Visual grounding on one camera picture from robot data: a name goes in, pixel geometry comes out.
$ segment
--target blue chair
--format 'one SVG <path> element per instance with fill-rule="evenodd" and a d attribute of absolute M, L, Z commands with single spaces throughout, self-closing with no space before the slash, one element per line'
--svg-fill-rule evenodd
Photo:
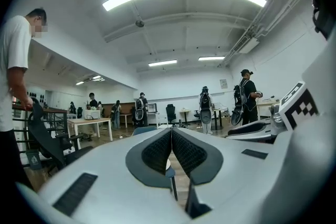
<path fill-rule="evenodd" d="M 134 130 L 132 136 L 154 131 L 154 130 L 157 130 L 155 126 L 139 127 Z M 175 196 L 175 200 L 177 200 L 177 191 L 176 191 L 176 184 L 175 184 L 175 170 L 172 168 L 172 166 L 169 166 L 169 168 L 166 170 L 166 177 L 169 177 L 172 179 L 174 196 Z"/>

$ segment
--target black cap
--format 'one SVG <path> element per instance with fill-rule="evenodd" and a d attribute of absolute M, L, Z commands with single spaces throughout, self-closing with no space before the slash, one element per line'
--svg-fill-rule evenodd
<path fill-rule="evenodd" d="M 252 71 L 249 71 L 248 69 L 244 69 L 242 72 L 240 72 L 242 76 L 245 76 L 246 73 L 249 73 L 250 75 L 253 74 Z"/>

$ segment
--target poster on wall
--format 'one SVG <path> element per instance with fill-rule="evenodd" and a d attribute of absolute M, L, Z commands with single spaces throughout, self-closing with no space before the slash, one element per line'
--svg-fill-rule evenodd
<path fill-rule="evenodd" d="M 227 81 L 226 81 L 226 79 L 220 79 L 219 82 L 221 83 L 220 87 L 222 89 L 227 89 Z"/>

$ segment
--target trash bin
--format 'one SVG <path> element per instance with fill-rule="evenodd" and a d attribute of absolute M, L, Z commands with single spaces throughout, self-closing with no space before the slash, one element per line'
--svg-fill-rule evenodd
<path fill-rule="evenodd" d="M 42 163 L 38 154 L 38 150 L 28 150 L 26 155 L 32 170 L 42 169 Z"/>

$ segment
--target floor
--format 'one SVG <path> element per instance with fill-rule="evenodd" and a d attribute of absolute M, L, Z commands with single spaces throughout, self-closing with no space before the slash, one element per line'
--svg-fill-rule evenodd
<path fill-rule="evenodd" d="M 200 128 L 201 126 L 202 125 L 200 122 L 192 122 L 190 123 L 189 129 L 202 133 L 202 128 Z M 217 131 L 213 130 L 213 135 L 224 138 L 227 136 L 227 132 L 233 127 L 234 126 L 232 126 L 228 121 L 225 121 L 223 119 L 223 129 L 217 130 Z M 110 143 L 107 125 L 100 126 L 99 130 L 100 130 L 100 138 L 92 137 L 92 141 L 82 141 L 81 147 L 86 147 L 86 146 L 97 147 L 105 143 Z M 122 126 L 121 129 L 112 129 L 113 141 L 117 141 L 119 139 L 127 139 L 128 137 L 132 135 L 133 131 L 134 129 L 132 125 L 129 125 L 127 129 L 124 126 Z M 188 187 L 189 187 L 190 180 L 187 177 L 187 175 L 184 173 L 181 165 L 179 164 L 173 152 L 171 152 L 169 156 L 169 160 L 171 162 L 172 168 L 176 172 L 175 183 L 176 183 L 176 190 L 177 190 L 177 196 L 178 196 L 178 204 L 182 208 L 184 208 L 186 201 L 187 201 L 187 197 L 188 197 Z M 49 179 L 49 176 L 47 175 L 47 168 L 44 168 L 43 170 L 38 170 L 38 171 L 33 171 L 29 168 L 26 168 L 25 170 L 26 170 L 26 174 L 28 175 L 28 178 L 31 181 L 35 191 L 38 191 L 40 187 L 43 185 L 43 183 Z M 51 174 L 54 174 L 56 172 L 57 170 L 54 169 L 51 172 Z"/>

